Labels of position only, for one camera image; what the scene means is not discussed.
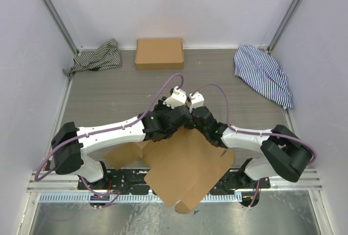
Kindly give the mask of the cardboard box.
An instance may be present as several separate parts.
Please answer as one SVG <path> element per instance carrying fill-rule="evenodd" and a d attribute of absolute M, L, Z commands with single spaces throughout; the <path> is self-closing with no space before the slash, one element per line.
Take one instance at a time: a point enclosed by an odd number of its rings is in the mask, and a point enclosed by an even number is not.
<path fill-rule="evenodd" d="M 181 38 L 138 39 L 135 67 L 137 70 L 182 70 L 184 68 Z"/>
<path fill-rule="evenodd" d="M 234 163 L 232 150 L 211 145 L 196 129 L 179 129 L 159 142 L 143 141 L 114 147 L 104 155 L 118 170 L 143 161 L 150 167 L 145 182 L 166 206 L 188 214 L 196 208 Z"/>

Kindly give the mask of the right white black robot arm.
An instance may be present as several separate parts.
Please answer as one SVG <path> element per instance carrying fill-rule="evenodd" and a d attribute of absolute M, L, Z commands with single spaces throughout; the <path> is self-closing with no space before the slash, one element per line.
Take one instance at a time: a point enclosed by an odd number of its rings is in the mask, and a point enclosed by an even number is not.
<path fill-rule="evenodd" d="M 244 188 L 252 188 L 259 179 L 272 176 L 297 182 L 316 158 L 313 149 L 284 125 L 262 131 L 238 128 L 218 122 L 205 106 L 193 109 L 191 114 L 193 128 L 201 132 L 211 145 L 246 149 L 263 155 L 244 166 L 239 175 Z"/>

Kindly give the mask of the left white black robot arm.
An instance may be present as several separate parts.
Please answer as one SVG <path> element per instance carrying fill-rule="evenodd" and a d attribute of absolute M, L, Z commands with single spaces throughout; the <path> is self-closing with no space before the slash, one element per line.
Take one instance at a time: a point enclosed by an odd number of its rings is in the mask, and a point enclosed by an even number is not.
<path fill-rule="evenodd" d="M 54 171 L 82 176 L 102 190 L 108 186 L 109 176 L 104 164 L 92 159 L 90 153 L 125 143 L 168 139 L 190 120 L 186 105 L 170 108 L 160 100 L 144 117 L 138 115 L 124 122 L 80 128 L 74 122 L 65 123 L 51 142 L 53 149 L 60 146 L 53 155 Z"/>

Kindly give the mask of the folded cardboard box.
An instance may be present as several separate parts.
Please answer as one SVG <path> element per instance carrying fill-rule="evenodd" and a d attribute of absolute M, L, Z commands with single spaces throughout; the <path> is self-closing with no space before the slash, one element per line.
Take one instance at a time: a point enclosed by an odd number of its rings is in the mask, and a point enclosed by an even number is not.
<path fill-rule="evenodd" d="M 135 67 L 137 70 L 182 70 L 184 68 L 181 38 L 138 39 Z"/>

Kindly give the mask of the grey striped cloth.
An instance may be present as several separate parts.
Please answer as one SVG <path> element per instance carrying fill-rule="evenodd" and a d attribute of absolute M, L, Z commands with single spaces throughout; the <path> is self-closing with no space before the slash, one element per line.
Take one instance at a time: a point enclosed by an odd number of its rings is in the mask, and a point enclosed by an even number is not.
<path fill-rule="evenodd" d="M 119 68 L 121 66 L 122 61 L 117 41 L 110 39 L 94 51 L 75 56 L 72 66 L 68 70 L 63 69 L 63 73 L 71 79 L 76 72 L 96 72 Z"/>

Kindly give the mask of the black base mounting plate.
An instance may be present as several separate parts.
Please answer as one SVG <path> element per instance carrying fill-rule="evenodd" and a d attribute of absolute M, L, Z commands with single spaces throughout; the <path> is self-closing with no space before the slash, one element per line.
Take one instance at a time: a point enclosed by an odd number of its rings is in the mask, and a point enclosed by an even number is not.
<path fill-rule="evenodd" d="M 125 168 L 120 170 L 107 169 L 107 178 L 88 183 L 88 186 L 95 191 L 119 190 L 122 195 L 147 195 L 154 192 L 145 182 L 145 175 L 148 169 Z M 210 189 L 209 195 L 229 195 L 240 189 L 269 189 L 271 187 L 269 178 L 262 178 L 260 181 L 250 179 L 238 169 L 229 169 Z"/>

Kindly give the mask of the blue white striped cloth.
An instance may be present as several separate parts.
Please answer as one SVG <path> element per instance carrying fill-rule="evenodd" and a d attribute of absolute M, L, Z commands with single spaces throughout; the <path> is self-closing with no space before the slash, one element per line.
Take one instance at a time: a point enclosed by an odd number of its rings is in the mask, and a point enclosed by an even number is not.
<path fill-rule="evenodd" d="M 234 56 L 234 75 L 268 100 L 293 109 L 287 75 L 278 62 L 263 50 L 250 45 L 240 46 Z"/>

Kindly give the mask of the aluminium front rail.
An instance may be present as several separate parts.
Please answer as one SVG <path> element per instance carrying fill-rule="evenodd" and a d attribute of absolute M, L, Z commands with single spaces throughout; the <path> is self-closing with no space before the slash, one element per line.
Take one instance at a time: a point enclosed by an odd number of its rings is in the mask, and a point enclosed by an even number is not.
<path fill-rule="evenodd" d="M 35 172 L 32 173 L 27 187 L 28 192 L 64 192 L 77 191 L 79 178 L 74 174 L 57 175 L 49 174 L 42 181 L 35 181 Z M 296 182 L 289 182 L 279 176 L 267 178 L 271 191 L 298 191 L 298 190 L 323 190 L 319 175 L 315 169 L 306 169 L 300 179 Z"/>

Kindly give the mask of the left aluminium corner post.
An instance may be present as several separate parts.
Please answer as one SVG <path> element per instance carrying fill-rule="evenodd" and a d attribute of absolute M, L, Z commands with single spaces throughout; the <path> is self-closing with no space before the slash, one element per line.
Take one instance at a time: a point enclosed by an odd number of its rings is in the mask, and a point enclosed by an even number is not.
<path fill-rule="evenodd" d="M 48 10 L 50 16 L 52 17 L 54 23 L 57 25 L 60 33 L 62 34 L 63 38 L 67 42 L 69 48 L 72 50 L 73 54 L 77 55 L 79 53 L 77 46 L 73 42 L 73 39 L 68 32 L 66 26 L 64 25 L 56 7 L 54 6 L 52 0 L 42 0 L 44 6 Z"/>

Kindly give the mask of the aluminium corner post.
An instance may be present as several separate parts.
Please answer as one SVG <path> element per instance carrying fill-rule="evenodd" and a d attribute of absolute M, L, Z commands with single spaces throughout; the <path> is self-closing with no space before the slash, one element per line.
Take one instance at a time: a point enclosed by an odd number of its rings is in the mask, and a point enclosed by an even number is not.
<path fill-rule="evenodd" d="M 266 51 L 269 54 L 271 54 L 273 52 L 273 50 L 275 49 L 277 43 L 279 42 L 282 34 L 284 33 L 286 27 L 288 26 L 291 18 L 296 13 L 301 2 L 302 2 L 302 0 L 291 0 L 291 3 L 285 12 L 285 15 L 283 16 L 279 26 L 277 27 L 277 30 L 276 30 L 273 38 L 271 39 L 269 46 L 266 49 Z"/>
<path fill-rule="evenodd" d="M 50 16 L 52 17 L 54 23 L 57 25 L 60 33 L 62 34 L 63 38 L 67 42 L 69 48 L 72 50 L 73 54 L 77 55 L 79 53 L 77 46 L 73 42 L 73 39 L 68 32 L 66 26 L 64 25 L 56 7 L 54 6 L 52 0 L 42 0 L 44 6 L 48 10 Z"/>

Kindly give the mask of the right aluminium corner post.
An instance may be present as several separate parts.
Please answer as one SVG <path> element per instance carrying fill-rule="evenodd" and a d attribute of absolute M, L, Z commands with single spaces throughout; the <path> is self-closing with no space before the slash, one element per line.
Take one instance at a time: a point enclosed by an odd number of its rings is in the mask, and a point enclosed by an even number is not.
<path fill-rule="evenodd" d="M 284 33 L 286 27 L 288 26 L 291 18 L 296 13 L 301 2 L 302 2 L 302 0 L 291 0 L 291 3 L 285 12 L 285 15 L 283 16 L 279 26 L 277 27 L 277 30 L 276 30 L 273 38 L 271 39 L 269 46 L 266 49 L 266 51 L 269 54 L 271 54 L 273 52 L 273 50 L 275 49 L 277 43 L 279 42 L 282 34 Z"/>

